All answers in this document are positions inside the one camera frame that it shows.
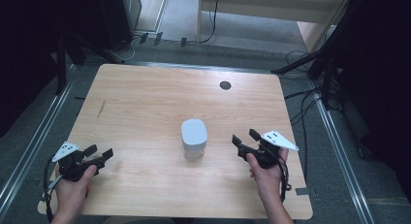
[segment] pencil mark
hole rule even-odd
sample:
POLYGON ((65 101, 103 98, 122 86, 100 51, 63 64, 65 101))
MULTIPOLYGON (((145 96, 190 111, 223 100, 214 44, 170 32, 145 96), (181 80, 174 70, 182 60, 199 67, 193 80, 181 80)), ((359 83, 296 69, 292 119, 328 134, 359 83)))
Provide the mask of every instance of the pencil mark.
POLYGON ((97 119, 100 117, 100 114, 103 112, 104 105, 106 104, 106 100, 104 100, 102 107, 100 108, 99 114, 97 115, 97 119))

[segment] handheld controller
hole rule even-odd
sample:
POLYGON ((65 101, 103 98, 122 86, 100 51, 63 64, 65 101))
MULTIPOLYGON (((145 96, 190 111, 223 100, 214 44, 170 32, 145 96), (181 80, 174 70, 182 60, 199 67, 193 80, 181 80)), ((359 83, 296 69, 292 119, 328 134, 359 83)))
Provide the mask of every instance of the handheld controller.
POLYGON ((278 162, 276 155, 278 155, 279 147, 272 145, 262 139, 260 134, 253 129, 250 129, 249 135, 255 141, 260 141, 259 148, 254 149, 245 144, 242 144, 241 140, 233 135, 232 143, 238 148, 238 156, 247 161, 246 154, 252 153, 256 157, 260 167, 264 169, 268 169, 276 165, 278 162))
POLYGON ((94 176, 98 175, 99 170, 105 167, 106 161, 113 156, 112 149, 109 149, 102 156, 83 162, 84 157, 89 157, 97 151, 97 145, 94 144, 84 151, 79 151, 78 148, 75 144, 65 142, 52 159, 53 162, 58 161, 58 172, 63 178, 73 182, 79 181, 91 165, 96 165, 97 171, 94 176))

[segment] human hand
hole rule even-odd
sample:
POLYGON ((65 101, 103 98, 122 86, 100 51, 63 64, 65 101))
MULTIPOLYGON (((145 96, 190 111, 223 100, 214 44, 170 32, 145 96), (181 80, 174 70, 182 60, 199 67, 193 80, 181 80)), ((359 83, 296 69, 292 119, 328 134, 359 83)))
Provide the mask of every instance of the human hand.
POLYGON ((85 196, 89 190, 88 184, 97 171, 95 165, 91 165, 77 182, 61 179, 56 186, 57 213, 51 223, 73 223, 80 215, 85 196))
MULTIPOLYGON (((287 160, 288 149, 280 148, 280 155, 284 160, 287 160)), ((253 154, 248 153, 246 157, 251 167, 250 176, 257 182, 258 195, 263 202, 269 224, 293 223, 280 198, 281 171, 279 166, 275 165, 269 169, 263 169, 253 154)))
MULTIPOLYGON (((288 149, 280 148, 279 154, 284 160, 287 160, 288 149)), ((264 201, 264 199, 279 197, 279 187, 281 181, 281 171, 279 165, 275 165, 269 169, 263 169, 260 167, 253 154, 248 153, 246 157, 248 164, 251 167, 250 176, 254 177, 257 182, 260 198, 264 201)))

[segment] wooden board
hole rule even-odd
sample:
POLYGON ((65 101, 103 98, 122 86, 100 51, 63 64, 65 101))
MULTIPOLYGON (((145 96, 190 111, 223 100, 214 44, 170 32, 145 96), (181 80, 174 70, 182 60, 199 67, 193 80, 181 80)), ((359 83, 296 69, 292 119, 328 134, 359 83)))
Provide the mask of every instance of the wooden board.
MULTIPOLYGON (((294 142, 278 77, 103 65, 68 140, 96 144, 96 154, 114 152, 93 178, 83 214, 266 218, 248 163, 231 143, 236 134, 257 147, 250 128, 278 130, 294 142), (223 90, 221 81, 232 88, 223 90), (182 153, 180 127, 190 118, 201 119, 208 133, 205 155, 194 160, 182 153)), ((285 207, 292 218, 308 219, 309 198, 295 190, 305 187, 296 152, 287 164, 293 190, 285 207)))

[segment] black circle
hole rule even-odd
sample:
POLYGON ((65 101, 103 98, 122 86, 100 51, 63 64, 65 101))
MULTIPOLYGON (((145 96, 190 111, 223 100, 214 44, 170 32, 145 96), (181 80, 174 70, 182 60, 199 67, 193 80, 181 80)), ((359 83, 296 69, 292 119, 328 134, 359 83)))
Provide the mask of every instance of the black circle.
POLYGON ((228 81, 220 82, 220 87, 223 90, 229 90, 231 88, 231 84, 228 81))

